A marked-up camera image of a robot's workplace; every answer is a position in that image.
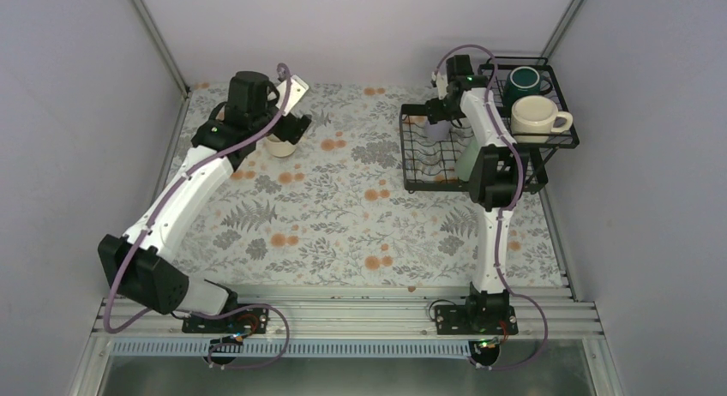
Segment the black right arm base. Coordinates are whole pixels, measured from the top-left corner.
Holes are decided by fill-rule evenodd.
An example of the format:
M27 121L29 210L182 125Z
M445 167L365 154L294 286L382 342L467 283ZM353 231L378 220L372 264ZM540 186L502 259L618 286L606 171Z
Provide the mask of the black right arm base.
M468 309L465 305L437 304L434 321L439 335L517 335L514 308Z

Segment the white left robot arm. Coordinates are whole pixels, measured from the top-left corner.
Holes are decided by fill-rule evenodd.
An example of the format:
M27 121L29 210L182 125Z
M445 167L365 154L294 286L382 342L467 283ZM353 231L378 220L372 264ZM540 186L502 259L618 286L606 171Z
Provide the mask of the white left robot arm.
M226 100L218 103L191 139L191 146L171 181L150 208L122 236L106 235L98 246L110 286L102 317L108 333L117 296L142 306L132 324L154 312L200 314L216 331L232 329L238 320L233 292L205 279L194 279L172 264L188 229L221 186L256 150L258 141L273 135L298 143L312 120L292 109L309 85L280 64L273 82L256 71L238 71L230 80Z

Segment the lavender cup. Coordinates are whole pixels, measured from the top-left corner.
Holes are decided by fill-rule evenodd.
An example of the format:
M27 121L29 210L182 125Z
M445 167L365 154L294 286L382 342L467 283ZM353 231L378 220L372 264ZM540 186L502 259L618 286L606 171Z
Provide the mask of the lavender cup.
M451 123L449 121L440 121L431 123L427 121L424 124L424 132L430 141L445 141L449 138Z

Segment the mint green cup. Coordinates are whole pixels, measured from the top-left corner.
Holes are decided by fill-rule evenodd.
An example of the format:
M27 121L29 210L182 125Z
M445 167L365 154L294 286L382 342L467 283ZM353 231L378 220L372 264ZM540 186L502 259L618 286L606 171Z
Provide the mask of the mint green cup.
M470 180L472 169L477 161L480 146L476 138L472 138L466 149L457 158L454 171L457 178L462 182Z

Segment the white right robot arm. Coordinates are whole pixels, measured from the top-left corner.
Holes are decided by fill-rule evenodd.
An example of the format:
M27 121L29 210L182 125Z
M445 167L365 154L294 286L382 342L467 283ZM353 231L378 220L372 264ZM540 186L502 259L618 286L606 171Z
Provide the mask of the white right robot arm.
M507 236L523 191L527 157L520 154L496 108L494 81L477 75L469 56L441 59L432 84L437 97L428 103L429 120L440 123L464 118L474 134L477 154L466 181L484 231L478 241L478 264L464 305L464 320L474 333L486 333L511 318L513 293L505 277Z

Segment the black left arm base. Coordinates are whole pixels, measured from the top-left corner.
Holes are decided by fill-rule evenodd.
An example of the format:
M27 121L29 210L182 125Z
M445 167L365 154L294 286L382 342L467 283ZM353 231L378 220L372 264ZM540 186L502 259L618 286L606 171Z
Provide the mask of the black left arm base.
M246 309L218 320L191 315L183 321L182 332L222 335L265 333L268 318L269 310L264 308Z

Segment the beige speckled mug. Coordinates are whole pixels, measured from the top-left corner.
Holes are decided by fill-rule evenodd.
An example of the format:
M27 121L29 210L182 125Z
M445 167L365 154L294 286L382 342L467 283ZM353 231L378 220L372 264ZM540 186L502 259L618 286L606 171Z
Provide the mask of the beige speckled mug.
M265 148L275 158L287 158L293 155L297 146L289 141L282 141L276 135L269 135L264 141Z

